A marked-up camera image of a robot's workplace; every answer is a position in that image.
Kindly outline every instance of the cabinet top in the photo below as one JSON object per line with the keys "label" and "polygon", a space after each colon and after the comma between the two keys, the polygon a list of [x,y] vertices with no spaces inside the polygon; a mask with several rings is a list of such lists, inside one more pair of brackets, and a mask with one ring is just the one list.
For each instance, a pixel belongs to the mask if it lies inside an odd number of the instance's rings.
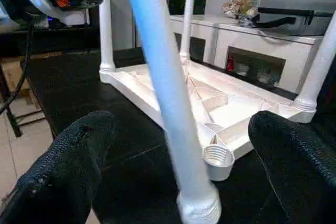
{"label": "cabinet top", "polygon": [[[171,20],[183,22],[183,15],[172,15]],[[216,27],[225,30],[237,31],[241,33],[300,42],[309,45],[314,45],[316,41],[319,41],[321,40],[321,38],[323,38],[323,36],[288,36],[279,33],[262,31],[259,28],[241,27],[238,25],[237,20],[235,19],[214,15],[194,15],[192,18],[192,23],[203,26]]]}

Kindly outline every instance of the stuffed toy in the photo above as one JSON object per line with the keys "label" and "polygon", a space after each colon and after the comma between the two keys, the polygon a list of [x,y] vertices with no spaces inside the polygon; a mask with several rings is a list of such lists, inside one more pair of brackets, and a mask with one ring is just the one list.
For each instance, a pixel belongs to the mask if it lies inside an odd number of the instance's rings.
{"label": "stuffed toy", "polygon": [[242,11],[244,0],[229,0],[223,4],[224,15],[228,18],[237,18]]}

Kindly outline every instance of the tile floor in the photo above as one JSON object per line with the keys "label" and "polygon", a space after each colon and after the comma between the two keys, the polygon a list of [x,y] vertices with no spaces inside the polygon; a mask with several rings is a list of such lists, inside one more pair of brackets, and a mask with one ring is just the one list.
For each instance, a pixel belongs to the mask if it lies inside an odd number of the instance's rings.
{"label": "tile floor", "polygon": [[[15,115],[26,114],[36,110],[28,105],[25,99],[15,100],[11,104]],[[44,117],[43,113],[25,118],[20,123]],[[0,199],[3,198],[32,163],[50,146],[52,135],[46,120],[29,124],[21,128],[23,135],[15,137],[5,113],[0,115]],[[99,221],[91,211],[87,224],[98,224]]]}

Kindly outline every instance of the white table leg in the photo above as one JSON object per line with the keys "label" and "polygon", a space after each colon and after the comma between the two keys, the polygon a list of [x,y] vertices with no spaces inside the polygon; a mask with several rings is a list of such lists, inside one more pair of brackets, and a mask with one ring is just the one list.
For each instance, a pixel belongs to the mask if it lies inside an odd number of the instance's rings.
{"label": "white table leg", "polygon": [[218,191],[207,178],[167,2],[130,2],[166,129],[182,221],[215,224],[221,215]]}
{"label": "white table leg", "polygon": [[108,83],[108,73],[116,69],[113,62],[111,0],[103,0],[99,6],[99,28],[101,54],[99,75],[101,82]]}
{"label": "white table leg", "polygon": [[184,6],[184,22],[181,40],[180,57],[182,65],[187,65],[190,60],[190,35],[191,35],[191,19],[194,12],[194,0],[185,0]]}
{"label": "white table leg", "polygon": [[321,46],[307,75],[294,106],[306,114],[303,123],[309,123],[316,112],[317,97],[336,54],[336,12],[334,13]]}

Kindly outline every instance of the black cable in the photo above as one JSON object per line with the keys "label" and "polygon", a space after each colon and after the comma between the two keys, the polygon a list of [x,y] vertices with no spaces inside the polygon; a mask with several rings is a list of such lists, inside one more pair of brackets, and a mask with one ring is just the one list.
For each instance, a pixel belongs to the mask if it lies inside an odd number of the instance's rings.
{"label": "black cable", "polygon": [[5,102],[5,104],[0,109],[0,114],[2,114],[6,109],[8,109],[9,105],[14,101],[14,99],[19,94],[22,85],[26,79],[27,73],[28,73],[28,67],[30,63],[30,57],[32,56],[31,53],[31,45],[33,43],[33,27],[34,25],[29,25],[28,33],[27,33],[27,42],[26,42],[26,60],[25,60],[25,68],[23,70],[23,73],[21,75],[21,78],[12,94],[12,96]]}

